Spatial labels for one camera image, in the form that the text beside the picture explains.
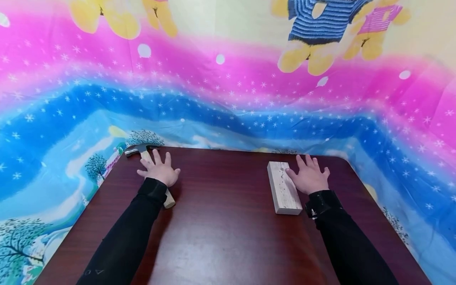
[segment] cartoon bear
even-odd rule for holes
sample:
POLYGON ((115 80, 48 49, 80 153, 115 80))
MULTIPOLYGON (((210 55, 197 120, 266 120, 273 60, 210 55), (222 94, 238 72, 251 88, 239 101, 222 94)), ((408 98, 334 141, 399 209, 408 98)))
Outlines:
POLYGON ((373 0, 273 0, 273 15, 296 18, 279 69, 291 73, 308 60, 310 74, 323 74, 333 64, 347 26, 373 8, 373 0))
POLYGON ((403 25, 411 18, 409 9, 396 5, 399 0, 380 0, 377 7, 351 29, 356 34, 343 58, 350 60, 361 50, 364 60, 374 60, 383 52, 386 31, 391 23, 403 25))
POLYGON ((171 16, 168 0, 142 0, 147 13, 147 19, 152 27, 161 27, 170 37, 177 35, 177 27, 171 16))
POLYGON ((119 37, 131 40, 141 30, 138 20, 118 0, 70 0, 69 8, 74 23, 86 33, 93 34, 98 28, 100 16, 104 16, 111 30, 119 37))

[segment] hand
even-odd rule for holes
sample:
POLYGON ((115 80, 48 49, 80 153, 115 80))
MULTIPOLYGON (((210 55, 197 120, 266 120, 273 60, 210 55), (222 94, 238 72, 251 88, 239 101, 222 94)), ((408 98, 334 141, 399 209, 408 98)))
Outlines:
POLYGON ((320 167, 318 166, 318 160, 316 158, 311 159, 310 155, 306 155, 306 162, 304 162, 302 158, 297 155, 296 161, 299 166, 298 174, 290 168, 285 170, 286 174, 295 184, 296 189, 307 195, 321 190, 329 190, 329 168, 325 167, 325 171, 322 173, 320 171, 320 167))
POLYGON ((152 151, 152 154, 154 155, 155 163, 153 161, 141 159, 141 164, 146 168, 147 171, 138 169, 136 172, 144 177, 144 179, 154 178, 160 182, 163 182, 168 187, 173 186, 177 181, 181 170, 179 168, 172 169, 171 154, 169 152, 166 153, 165 163, 161 162, 158 150, 154 149, 152 151))

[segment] pink stripe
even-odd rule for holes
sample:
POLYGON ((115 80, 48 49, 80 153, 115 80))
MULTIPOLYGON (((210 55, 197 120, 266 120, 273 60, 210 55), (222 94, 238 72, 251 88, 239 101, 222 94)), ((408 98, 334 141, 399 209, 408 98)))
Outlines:
POLYGON ((399 15, 401 10, 402 6, 398 5, 375 8, 371 14, 366 16, 366 22, 361 27, 358 34, 386 31, 390 23, 399 15), (383 20, 385 13, 388 12, 389 15, 387 19, 383 20))

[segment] wooden hammer handle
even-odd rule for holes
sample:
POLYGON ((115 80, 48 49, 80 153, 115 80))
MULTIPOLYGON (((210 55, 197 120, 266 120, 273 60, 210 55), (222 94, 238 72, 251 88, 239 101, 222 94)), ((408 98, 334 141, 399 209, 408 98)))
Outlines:
MULTIPOLYGON (((152 158, 150 157, 150 154, 147 150, 141 152, 141 158, 144 159, 145 161, 153 162, 152 158)), ((170 191, 167 189, 166 190, 166 201, 163 203, 163 206, 165 207, 165 209, 169 209, 172 206, 174 206, 175 204, 176 204, 176 201, 172 197, 170 191)))

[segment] colorful fabric backdrop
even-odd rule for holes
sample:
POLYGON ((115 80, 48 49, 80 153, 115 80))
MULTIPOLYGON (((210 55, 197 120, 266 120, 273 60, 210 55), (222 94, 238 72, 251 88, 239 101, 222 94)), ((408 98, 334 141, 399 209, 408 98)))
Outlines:
POLYGON ((452 0, 0 2, 0 284, 32 284, 128 145, 335 155, 455 284, 452 0))

